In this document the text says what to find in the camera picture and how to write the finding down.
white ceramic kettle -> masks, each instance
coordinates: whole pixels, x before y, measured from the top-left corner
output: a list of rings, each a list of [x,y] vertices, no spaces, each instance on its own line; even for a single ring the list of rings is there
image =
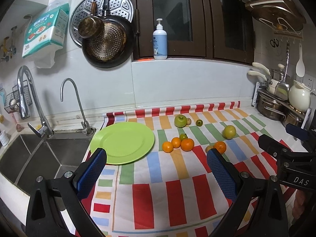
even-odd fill
[[[311,95],[313,92],[305,84],[293,80],[293,86],[289,92],[290,104],[301,112],[306,112],[311,105]]]

teal paper towel package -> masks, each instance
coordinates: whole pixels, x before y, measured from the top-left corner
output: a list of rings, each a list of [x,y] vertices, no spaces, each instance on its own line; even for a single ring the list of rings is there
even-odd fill
[[[33,60],[39,68],[53,66],[55,52],[64,45],[68,20],[68,3],[39,16],[28,27],[22,57]]]

white pump head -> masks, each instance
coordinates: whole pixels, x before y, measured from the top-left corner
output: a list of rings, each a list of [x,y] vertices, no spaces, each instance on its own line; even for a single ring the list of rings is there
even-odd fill
[[[162,25],[160,24],[160,22],[162,21],[162,19],[157,19],[157,21],[158,21],[157,30],[158,30],[158,29],[163,29]]]

wire basket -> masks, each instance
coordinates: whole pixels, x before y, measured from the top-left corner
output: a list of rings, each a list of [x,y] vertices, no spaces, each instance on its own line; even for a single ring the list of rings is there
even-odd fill
[[[32,105],[32,98],[28,88],[27,80],[23,81],[24,97],[28,105]],[[12,92],[5,98],[4,109],[7,113],[18,112],[20,106],[20,97],[17,85],[12,88]]]

gooseneck faucet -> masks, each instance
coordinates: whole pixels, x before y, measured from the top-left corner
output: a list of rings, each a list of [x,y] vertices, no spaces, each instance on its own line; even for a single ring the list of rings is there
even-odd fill
[[[61,87],[60,87],[60,101],[62,102],[64,100],[64,85],[67,81],[70,81],[74,88],[75,88],[75,92],[76,92],[76,95],[77,95],[77,100],[78,100],[78,103],[79,103],[79,107],[80,107],[80,111],[81,111],[81,114],[82,114],[82,117],[83,117],[83,122],[81,122],[81,125],[83,127],[83,133],[85,135],[91,135],[93,134],[93,130],[91,129],[90,127],[90,124],[89,122],[86,120],[86,117],[83,113],[83,109],[82,109],[82,106],[81,106],[81,101],[80,101],[80,98],[79,98],[79,93],[78,93],[78,89],[77,89],[77,86],[75,84],[75,81],[73,81],[71,78],[66,78],[62,84],[61,84]]]
[[[20,115],[21,115],[21,119],[27,119],[27,118],[30,117],[29,107],[28,107],[28,104],[27,104],[27,102],[25,100],[25,96],[24,96],[24,87],[23,87],[23,75],[24,74],[26,75],[28,83],[30,85],[30,88],[31,88],[31,91],[32,91],[33,100],[34,100],[36,109],[37,109],[37,111],[39,113],[42,127],[37,130],[30,123],[28,123],[27,125],[29,126],[29,128],[31,128],[31,130],[38,137],[42,138],[44,136],[44,134],[46,134],[47,137],[51,137],[54,134],[54,132],[53,132],[48,120],[44,116],[42,107],[40,105],[40,101],[38,99],[38,96],[37,96],[37,93],[36,93],[36,90],[35,90],[34,80],[33,80],[31,71],[25,65],[22,66],[19,69],[19,72],[18,72],[18,92],[19,92],[19,97],[20,97]]]

